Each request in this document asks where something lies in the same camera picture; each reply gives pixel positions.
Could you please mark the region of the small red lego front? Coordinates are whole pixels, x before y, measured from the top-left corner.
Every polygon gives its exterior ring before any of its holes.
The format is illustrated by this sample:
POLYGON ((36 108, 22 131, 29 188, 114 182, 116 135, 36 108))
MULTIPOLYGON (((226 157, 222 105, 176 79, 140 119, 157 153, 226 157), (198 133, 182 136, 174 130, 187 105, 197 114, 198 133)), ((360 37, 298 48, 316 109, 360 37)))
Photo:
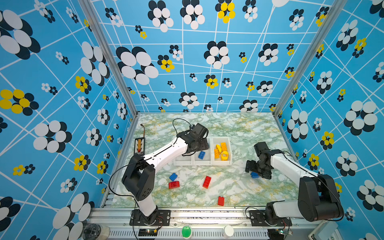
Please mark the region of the small red lego front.
POLYGON ((219 206, 224 206, 224 204, 225 204, 225 198, 219 196, 219 197, 218 197, 218 205, 219 205, 219 206))

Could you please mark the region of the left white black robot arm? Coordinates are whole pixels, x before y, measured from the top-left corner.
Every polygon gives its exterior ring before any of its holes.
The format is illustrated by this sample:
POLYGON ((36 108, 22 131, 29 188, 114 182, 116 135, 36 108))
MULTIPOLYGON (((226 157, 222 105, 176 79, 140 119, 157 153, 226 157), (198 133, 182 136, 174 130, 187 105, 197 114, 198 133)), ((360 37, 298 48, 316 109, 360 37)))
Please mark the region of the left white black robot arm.
POLYGON ((146 221, 151 223, 157 217, 158 207, 152 197, 156 173, 179 156, 208 150, 208 134, 209 130, 203 125, 191 125, 162 148, 144 156, 134 154, 131 157, 122 184, 134 196, 139 213, 146 221))

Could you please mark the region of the blue lego brick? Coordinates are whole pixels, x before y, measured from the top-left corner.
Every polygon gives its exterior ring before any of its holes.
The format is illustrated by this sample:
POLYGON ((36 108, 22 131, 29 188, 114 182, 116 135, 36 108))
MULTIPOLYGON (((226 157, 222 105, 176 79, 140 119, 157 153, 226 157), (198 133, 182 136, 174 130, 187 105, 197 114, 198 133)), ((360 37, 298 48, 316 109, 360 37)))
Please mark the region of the blue lego brick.
POLYGON ((198 155, 198 159, 200 159, 200 160, 204 160, 205 155, 206 155, 206 152, 201 151, 201 152, 199 153, 199 155, 198 155))
POLYGON ((174 182, 178 178, 178 175, 176 173, 172 173, 169 178, 171 182, 174 182))

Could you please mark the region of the small blue lego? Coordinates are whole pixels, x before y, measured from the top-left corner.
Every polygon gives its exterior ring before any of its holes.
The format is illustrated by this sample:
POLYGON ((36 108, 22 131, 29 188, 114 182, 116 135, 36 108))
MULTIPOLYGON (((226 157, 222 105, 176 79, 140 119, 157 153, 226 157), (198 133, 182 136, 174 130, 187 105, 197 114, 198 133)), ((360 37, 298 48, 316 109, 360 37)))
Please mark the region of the small blue lego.
POLYGON ((257 179, 257 178, 259 178, 260 176, 259 176, 257 173, 255 173, 255 172, 251 172, 251 177, 252 177, 253 179, 257 179))

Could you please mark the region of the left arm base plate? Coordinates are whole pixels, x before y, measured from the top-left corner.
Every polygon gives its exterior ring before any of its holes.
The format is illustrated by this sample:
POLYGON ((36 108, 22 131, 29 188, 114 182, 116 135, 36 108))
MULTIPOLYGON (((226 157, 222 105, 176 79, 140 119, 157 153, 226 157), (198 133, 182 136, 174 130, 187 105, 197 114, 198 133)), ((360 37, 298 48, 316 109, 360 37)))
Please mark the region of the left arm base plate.
POLYGON ((171 219, 170 210, 155 210, 146 217, 140 210, 131 212, 130 226, 169 226, 171 219))

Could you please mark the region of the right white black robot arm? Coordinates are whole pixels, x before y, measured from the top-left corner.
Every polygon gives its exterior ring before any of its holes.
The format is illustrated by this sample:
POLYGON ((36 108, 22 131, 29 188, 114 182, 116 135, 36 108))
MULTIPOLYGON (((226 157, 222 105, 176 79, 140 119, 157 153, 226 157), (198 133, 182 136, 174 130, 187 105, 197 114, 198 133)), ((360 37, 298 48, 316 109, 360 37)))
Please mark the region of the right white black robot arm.
POLYGON ((337 222, 344 218, 340 196, 331 176, 304 168, 289 159, 284 151, 269 149, 265 142, 255 144, 254 149, 259 160, 247 161, 245 172, 270 180, 272 170, 278 170, 299 188, 297 200, 270 202, 266 205, 265 218, 268 224, 276 225, 287 218, 300 218, 308 222, 337 222))

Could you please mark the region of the red lego brick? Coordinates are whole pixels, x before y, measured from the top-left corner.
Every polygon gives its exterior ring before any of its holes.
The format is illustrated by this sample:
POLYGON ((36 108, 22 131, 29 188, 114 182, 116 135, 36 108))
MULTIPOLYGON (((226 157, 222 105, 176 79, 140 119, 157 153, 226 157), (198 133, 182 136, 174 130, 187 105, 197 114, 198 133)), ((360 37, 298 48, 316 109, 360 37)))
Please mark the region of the red lego brick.
POLYGON ((203 182, 203 187, 204 187, 205 189, 208 189, 208 188, 209 188, 211 179, 212 179, 211 177, 206 176, 206 178, 205 178, 205 180, 204 180, 204 182, 203 182))
POLYGON ((174 181, 169 183, 169 189, 176 189, 180 187, 180 182, 179 181, 174 181))

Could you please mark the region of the white three-compartment container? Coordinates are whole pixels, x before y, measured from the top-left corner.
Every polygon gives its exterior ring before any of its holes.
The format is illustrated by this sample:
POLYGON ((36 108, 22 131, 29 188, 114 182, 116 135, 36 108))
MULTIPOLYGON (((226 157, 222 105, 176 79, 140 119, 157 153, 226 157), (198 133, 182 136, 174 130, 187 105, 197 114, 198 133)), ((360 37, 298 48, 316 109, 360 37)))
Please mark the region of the white three-compartment container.
POLYGON ((173 160, 174 166, 230 166, 233 163, 233 154, 231 149, 231 142, 229 137, 208 137, 209 149, 204 150, 205 155, 201 159, 199 154, 201 151, 196 152, 191 156, 179 156, 173 160), (223 146, 226 144, 228 159, 222 160, 221 156, 215 158, 215 150, 217 145, 223 146))

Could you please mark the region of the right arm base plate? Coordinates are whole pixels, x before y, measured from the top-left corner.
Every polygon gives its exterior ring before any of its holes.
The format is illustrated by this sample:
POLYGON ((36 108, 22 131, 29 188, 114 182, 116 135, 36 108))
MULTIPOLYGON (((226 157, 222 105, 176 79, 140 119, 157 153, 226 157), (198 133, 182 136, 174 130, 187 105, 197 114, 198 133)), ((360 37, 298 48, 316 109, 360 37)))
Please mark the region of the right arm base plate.
POLYGON ((291 227, 293 225, 288 218, 279 218, 273 223, 268 223, 264 211, 250 210, 247 216, 253 227, 291 227))

